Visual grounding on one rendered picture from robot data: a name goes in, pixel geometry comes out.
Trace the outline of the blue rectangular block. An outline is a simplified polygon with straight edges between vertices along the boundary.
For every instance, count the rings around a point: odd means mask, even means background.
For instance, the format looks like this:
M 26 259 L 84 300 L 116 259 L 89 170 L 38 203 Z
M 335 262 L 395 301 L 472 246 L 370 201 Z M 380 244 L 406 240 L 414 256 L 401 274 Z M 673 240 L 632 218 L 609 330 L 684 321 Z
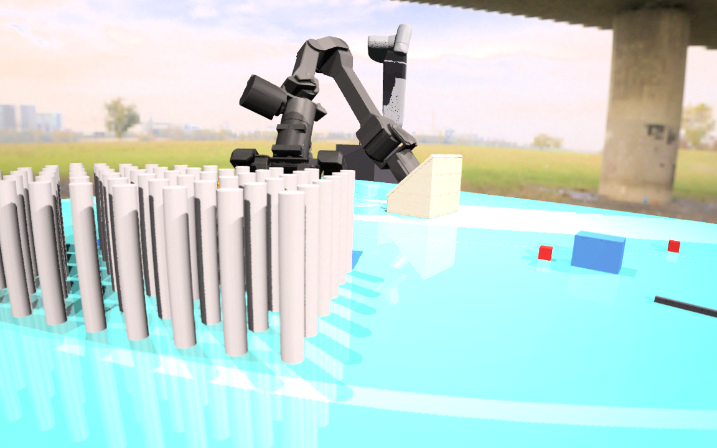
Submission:
M 626 237 L 582 231 L 575 234 L 570 266 L 618 274 Z

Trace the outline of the blue flat strip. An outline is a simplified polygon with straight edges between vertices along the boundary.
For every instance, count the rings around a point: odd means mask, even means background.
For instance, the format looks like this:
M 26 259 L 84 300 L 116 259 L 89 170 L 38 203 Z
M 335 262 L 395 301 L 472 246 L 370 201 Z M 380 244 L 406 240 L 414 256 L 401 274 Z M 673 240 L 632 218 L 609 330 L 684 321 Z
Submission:
M 97 240 L 97 245 L 100 246 L 99 240 Z M 355 266 L 362 255 L 362 251 L 355 251 L 353 250 L 353 256 L 352 256 L 352 269 L 355 269 Z

